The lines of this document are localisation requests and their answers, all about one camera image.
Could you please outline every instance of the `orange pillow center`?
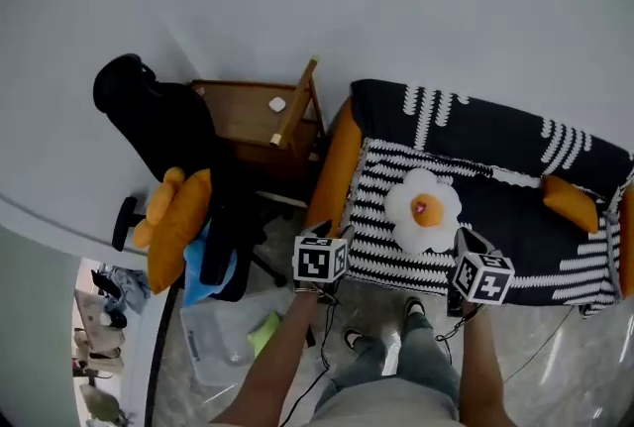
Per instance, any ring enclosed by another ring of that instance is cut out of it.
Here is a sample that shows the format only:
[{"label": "orange pillow center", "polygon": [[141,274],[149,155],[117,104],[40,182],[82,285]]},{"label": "orange pillow center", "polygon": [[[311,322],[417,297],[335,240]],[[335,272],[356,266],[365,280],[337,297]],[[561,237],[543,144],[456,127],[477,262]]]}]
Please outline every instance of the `orange pillow center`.
[{"label": "orange pillow center", "polygon": [[419,226],[438,226],[443,221],[443,204],[431,194],[419,194],[411,201],[410,208]]}]

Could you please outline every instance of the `foot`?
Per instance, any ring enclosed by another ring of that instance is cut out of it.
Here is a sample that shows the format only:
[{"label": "foot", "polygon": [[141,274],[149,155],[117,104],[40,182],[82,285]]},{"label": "foot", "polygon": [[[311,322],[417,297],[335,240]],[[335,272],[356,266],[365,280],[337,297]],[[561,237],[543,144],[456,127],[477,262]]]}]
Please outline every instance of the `foot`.
[{"label": "foot", "polygon": [[421,302],[415,296],[410,296],[405,302],[405,318],[414,314],[415,312],[422,314],[425,316],[425,306],[423,302]]},{"label": "foot", "polygon": [[364,334],[362,332],[360,332],[359,330],[355,329],[355,328],[348,328],[346,330],[344,330],[344,344],[351,349],[352,351],[355,350],[355,343],[358,339],[360,339],[361,337],[363,337]]}]

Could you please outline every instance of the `sofa armrest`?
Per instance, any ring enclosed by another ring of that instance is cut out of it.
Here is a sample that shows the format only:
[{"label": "sofa armrest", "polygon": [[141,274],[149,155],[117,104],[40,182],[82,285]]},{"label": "sofa armrest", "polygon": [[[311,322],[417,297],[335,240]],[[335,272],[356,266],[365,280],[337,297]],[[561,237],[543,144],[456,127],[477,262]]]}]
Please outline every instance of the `sofa armrest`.
[{"label": "sofa armrest", "polygon": [[634,186],[630,184],[621,201],[621,251],[619,283],[624,297],[634,294]]},{"label": "sofa armrest", "polygon": [[310,200],[306,227],[332,221],[329,237],[339,232],[348,186],[355,174],[361,152],[361,130],[353,118],[351,100],[344,103],[324,167]]}]

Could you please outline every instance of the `black office chair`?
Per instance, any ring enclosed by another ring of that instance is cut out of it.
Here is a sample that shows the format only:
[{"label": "black office chair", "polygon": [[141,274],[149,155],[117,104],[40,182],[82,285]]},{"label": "black office chair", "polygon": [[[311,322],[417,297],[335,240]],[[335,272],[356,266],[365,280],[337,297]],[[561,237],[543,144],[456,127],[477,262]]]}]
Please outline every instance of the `black office chair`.
[{"label": "black office chair", "polygon": [[[277,286],[286,278],[254,252],[266,234],[264,225],[279,215],[290,217],[292,209],[276,207],[256,214],[256,196],[249,178],[241,171],[228,148],[217,137],[204,101],[190,87],[158,82],[155,74],[134,53],[121,55],[99,71],[93,86],[95,106],[105,113],[128,139],[152,174],[161,181],[172,166],[187,176],[210,168],[213,194],[207,220],[211,218],[200,280],[220,284],[234,250],[236,271],[221,293],[211,295],[228,301],[239,300],[247,287],[251,263],[267,272]],[[143,216],[135,213],[137,200],[124,200],[112,245],[122,251],[128,231]]]}]

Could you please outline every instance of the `person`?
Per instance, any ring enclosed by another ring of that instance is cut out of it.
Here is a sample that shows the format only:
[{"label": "person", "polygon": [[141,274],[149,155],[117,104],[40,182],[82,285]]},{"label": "person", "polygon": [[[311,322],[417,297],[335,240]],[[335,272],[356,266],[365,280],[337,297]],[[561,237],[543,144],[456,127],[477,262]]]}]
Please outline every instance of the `person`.
[{"label": "person", "polygon": [[[296,294],[281,325],[249,370],[236,399],[212,424],[279,425],[316,306],[317,294]],[[466,303],[463,309],[467,315],[475,307]],[[423,304],[414,297],[408,299],[396,375],[382,376],[382,341],[354,329],[344,331],[344,342],[357,359],[335,373],[307,425],[513,426],[504,410],[502,377],[486,310],[465,325],[464,334],[463,373],[459,377],[434,340]],[[456,420],[458,414],[461,423]]]}]

